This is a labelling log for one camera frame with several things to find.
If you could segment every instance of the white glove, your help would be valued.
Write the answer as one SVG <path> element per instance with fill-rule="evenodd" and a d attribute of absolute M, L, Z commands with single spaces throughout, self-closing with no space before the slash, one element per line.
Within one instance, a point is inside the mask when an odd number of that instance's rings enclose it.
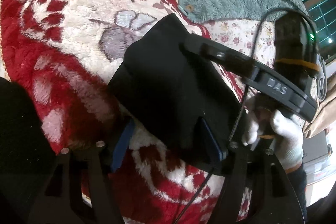
<path fill-rule="evenodd" d="M 253 100 L 250 100 L 250 103 L 246 104 L 247 108 L 250 109 L 247 114 L 247 130 L 242 137 L 243 144 L 246 146 L 254 143 L 258 137 L 260 121 L 263 119 L 269 119 L 274 132 L 283 137 L 275 149 L 275 154 L 282 167 L 285 170 L 288 170 L 296 167 L 297 165 L 300 166 L 303 156 L 303 133 L 300 126 L 295 124 L 292 120 L 284 117 L 279 110 L 275 110 L 273 113 L 270 113 L 268 110 L 264 110 L 263 114 L 259 115 L 257 119 L 253 109 L 254 106 L 251 102 L 253 102 Z"/>

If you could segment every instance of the wooden button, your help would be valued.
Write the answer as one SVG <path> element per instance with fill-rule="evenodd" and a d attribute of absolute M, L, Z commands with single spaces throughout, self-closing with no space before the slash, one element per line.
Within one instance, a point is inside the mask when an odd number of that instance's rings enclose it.
<path fill-rule="evenodd" d="M 192 5 L 187 5 L 186 7 L 185 7 L 189 12 L 192 12 L 193 10 L 194 10 L 194 7 L 192 6 Z"/>

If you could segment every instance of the black sleeve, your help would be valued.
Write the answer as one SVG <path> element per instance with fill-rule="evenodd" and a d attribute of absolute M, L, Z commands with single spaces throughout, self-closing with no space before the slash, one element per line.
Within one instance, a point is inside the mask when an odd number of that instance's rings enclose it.
<path fill-rule="evenodd" d="M 0 223 L 26 221 L 56 156 L 27 92 L 1 77 L 0 106 Z"/>
<path fill-rule="evenodd" d="M 294 191 L 296 193 L 296 196 L 299 200 L 303 217 L 305 222 L 307 221 L 307 208 L 306 208 L 306 193 L 305 189 L 307 186 L 307 177 L 306 172 L 303 169 L 303 164 L 300 166 L 299 169 L 295 170 L 292 173 L 289 173 L 288 175 L 289 181 L 291 182 Z"/>

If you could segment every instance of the floral blanket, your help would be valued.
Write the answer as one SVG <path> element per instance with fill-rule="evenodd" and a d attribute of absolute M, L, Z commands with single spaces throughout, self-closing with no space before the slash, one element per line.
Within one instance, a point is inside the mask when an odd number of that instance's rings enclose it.
<path fill-rule="evenodd" d="M 179 13 L 177 0 L 0 0 L 0 5 L 0 76 L 26 89 L 55 153 L 87 147 L 111 132 L 120 111 L 106 85 L 126 48 L 165 15 L 175 13 L 190 32 L 247 55 L 258 25 L 246 19 L 191 24 Z M 263 26 L 255 57 L 270 66 L 273 29 L 273 23 Z M 217 69 L 240 99 L 239 79 Z M 171 223 L 205 176 L 139 124 L 110 179 L 127 223 Z M 212 176 L 181 222 L 205 223 L 223 181 Z M 246 216 L 250 194 L 246 189 L 238 219 Z"/>

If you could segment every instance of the black fabric cover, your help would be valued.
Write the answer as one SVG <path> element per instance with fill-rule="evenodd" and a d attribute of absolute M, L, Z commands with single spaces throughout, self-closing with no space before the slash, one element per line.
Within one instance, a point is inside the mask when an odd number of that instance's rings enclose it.
<path fill-rule="evenodd" d="M 161 19 L 126 51 L 110 91 L 146 129 L 189 164 L 209 170 L 202 138 L 204 117 L 224 149 L 240 103 L 212 63 L 183 49 L 189 35 L 174 14 Z M 235 139 L 244 131 L 245 115 Z"/>
<path fill-rule="evenodd" d="M 25 90 L 0 78 L 0 223 L 27 220 L 55 160 Z"/>

